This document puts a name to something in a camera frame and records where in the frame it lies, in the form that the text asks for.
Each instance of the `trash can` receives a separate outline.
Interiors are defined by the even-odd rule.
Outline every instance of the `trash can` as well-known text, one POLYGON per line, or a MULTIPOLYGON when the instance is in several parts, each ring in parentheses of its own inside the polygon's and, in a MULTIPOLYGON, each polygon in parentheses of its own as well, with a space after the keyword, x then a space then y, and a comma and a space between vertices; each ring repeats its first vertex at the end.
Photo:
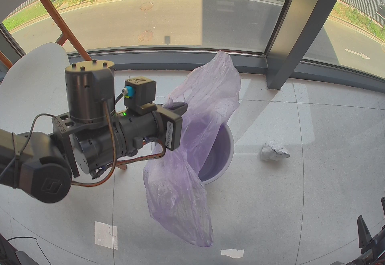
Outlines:
POLYGON ((227 124, 220 126, 213 147, 198 177, 204 185, 218 179, 229 167, 234 155, 234 139, 227 124))

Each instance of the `plastic bag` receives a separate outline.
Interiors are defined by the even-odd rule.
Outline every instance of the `plastic bag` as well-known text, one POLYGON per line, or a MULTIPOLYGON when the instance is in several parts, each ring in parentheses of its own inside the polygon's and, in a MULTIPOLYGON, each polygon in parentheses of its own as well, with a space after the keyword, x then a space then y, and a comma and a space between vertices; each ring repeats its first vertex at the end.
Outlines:
POLYGON ((192 71, 164 107, 186 102, 180 146, 143 170, 150 216, 181 239, 200 247, 213 244, 206 190, 198 177, 219 127, 239 106, 241 78, 222 51, 192 71))

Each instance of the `window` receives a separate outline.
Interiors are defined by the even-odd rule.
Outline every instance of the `window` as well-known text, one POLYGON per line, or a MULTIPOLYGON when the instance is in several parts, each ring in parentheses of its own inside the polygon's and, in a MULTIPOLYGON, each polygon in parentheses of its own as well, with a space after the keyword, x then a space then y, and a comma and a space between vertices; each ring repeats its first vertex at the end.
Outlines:
POLYGON ((338 0, 306 59, 385 78, 385 0, 338 0))
MULTIPOLYGON (((87 50, 187 47, 263 53, 285 0, 52 0, 87 50)), ((29 52, 60 31, 29 3, 4 25, 29 52)), ((74 51, 69 42, 66 51, 74 51)))

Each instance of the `wire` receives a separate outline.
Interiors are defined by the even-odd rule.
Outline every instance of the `wire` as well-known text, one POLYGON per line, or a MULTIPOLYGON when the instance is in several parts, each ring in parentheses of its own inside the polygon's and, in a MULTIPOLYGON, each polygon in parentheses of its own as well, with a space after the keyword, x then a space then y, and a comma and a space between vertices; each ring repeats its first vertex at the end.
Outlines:
MULTIPOLYGON (((36 117, 34 118, 33 122, 32 122, 32 125, 31 125, 31 129, 29 130, 29 134, 28 134, 28 137, 26 139, 26 142, 24 143, 23 147, 21 148, 20 150, 20 155, 23 153, 24 149, 26 148, 29 140, 31 139, 31 135, 32 135, 32 131, 33 131, 33 128, 35 126, 35 123, 36 123, 36 120, 40 117, 40 116, 50 116, 50 117, 54 117, 55 115, 52 115, 52 114, 48 114, 48 113, 40 113, 38 115, 36 115, 36 117)), ((0 180, 3 178, 3 176, 5 175, 5 173, 8 171, 8 169, 15 163, 15 160, 16 160, 16 157, 13 157, 13 159, 8 163, 8 165, 5 167, 5 169, 1 172, 0 174, 0 180)))
POLYGON ((36 237, 17 236, 17 237, 12 237, 11 239, 7 239, 7 241, 10 241, 10 240, 12 240, 12 239, 17 239, 17 238, 18 238, 18 239, 19 239, 19 238, 30 238, 30 239, 35 239, 35 240, 36 240, 37 246, 39 247, 40 251, 43 253, 43 255, 44 255, 44 257, 46 258, 47 262, 50 263, 50 265, 52 265, 51 262, 49 261, 49 259, 47 258, 47 256, 45 255, 45 253, 43 252, 43 250, 40 248, 39 243, 37 242, 37 238, 36 238, 36 237))
POLYGON ((117 104, 118 101, 119 101, 120 99, 122 99, 122 97, 123 97, 123 93, 120 93, 120 94, 118 95, 118 97, 116 97, 116 99, 115 99, 115 104, 117 104))
POLYGON ((141 157, 137 157, 137 158, 133 158, 133 159, 128 159, 128 160, 119 160, 118 162, 116 162, 116 166, 122 166, 122 165, 125 165, 125 164, 130 164, 130 163, 138 162, 138 161, 162 158, 166 154, 166 147, 159 140, 154 140, 154 142, 159 143, 161 145, 161 147, 162 147, 162 152, 160 152, 159 154, 141 156, 141 157))
POLYGON ((90 183, 90 184, 86 184, 86 183, 83 183, 83 182, 71 181, 72 185, 77 185, 77 186, 80 185, 82 187, 95 187, 95 186, 101 185, 102 183, 106 182, 111 177, 111 175, 113 174, 113 172, 115 170, 115 166, 116 166, 115 137, 113 135, 113 128, 112 128, 112 123, 111 123, 111 119, 110 119, 110 113, 108 112, 108 107, 107 107, 107 102, 106 101, 103 101, 103 108, 104 108, 105 116, 107 118, 108 127, 110 129, 111 140, 112 140, 112 150, 113 150, 112 168, 111 168, 110 172, 108 173, 108 175, 106 177, 104 177, 102 180, 98 181, 98 182, 93 182, 93 183, 90 183))

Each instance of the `manhole cover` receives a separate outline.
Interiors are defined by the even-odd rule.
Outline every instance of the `manhole cover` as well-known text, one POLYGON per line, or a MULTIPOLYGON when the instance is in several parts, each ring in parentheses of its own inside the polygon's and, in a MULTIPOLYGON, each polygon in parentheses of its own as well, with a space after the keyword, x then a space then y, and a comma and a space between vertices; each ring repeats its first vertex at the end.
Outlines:
POLYGON ((151 3, 151 2, 145 2, 144 4, 142 4, 141 6, 141 10, 150 10, 152 7, 154 7, 154 4, 151 3))
POLYGON ((143 31, 139 34, 138 39, 139 41, 145 42, 145 41, 150 41, 153 36, 154 36, 154 33, 152 31, 143 31))

